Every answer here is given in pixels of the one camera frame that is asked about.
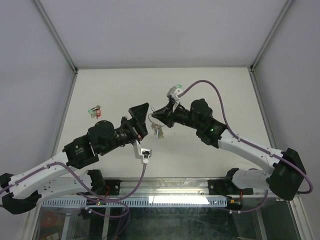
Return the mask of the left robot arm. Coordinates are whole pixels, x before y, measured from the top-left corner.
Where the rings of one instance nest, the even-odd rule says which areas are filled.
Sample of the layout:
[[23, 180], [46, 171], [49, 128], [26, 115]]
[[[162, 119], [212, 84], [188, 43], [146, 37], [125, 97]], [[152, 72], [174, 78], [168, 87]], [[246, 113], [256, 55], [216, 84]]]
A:
[[149, 104], [131, 107], [131, 118], [122, 117], [115, 128], [107, 120], [100, 120], [87, 133], [64, 146], [47, 161], [21, 174], [4, 173], [0, 176], [0, 206], [13, 215], [26, 213], [38, 204], [72, 193], [102, 193], [105, 180], [100, 170], [88, 170], [81, 176], [76, 170], [97, 163], [100, 156], [132, 145], [136, 159], [145, 170], [152, 151], [142, 148], [140, 142], [148, 135], [146, 118]]

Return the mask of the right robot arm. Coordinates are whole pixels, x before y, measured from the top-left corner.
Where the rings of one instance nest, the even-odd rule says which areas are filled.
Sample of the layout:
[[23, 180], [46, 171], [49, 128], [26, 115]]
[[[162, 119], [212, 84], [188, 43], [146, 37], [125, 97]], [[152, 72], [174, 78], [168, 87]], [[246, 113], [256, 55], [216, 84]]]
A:
[[173, 100], [151, 114], [169, 128], [180, 124], [196, 130], [196, 135], [208, 146], [236, 154], [259, 167], [258, 170], [232, 168], [223, 179], [223, 187], [230, 194], [240, 189], [270, 190], [279, 198], [291, 201], [296, 196], [306, 175], [297, 151], [283, 151], [251, 143], [233, 135], [227, 126], [214, 119], [213, 110], [201, 98], [194, 100], [190, 109]]

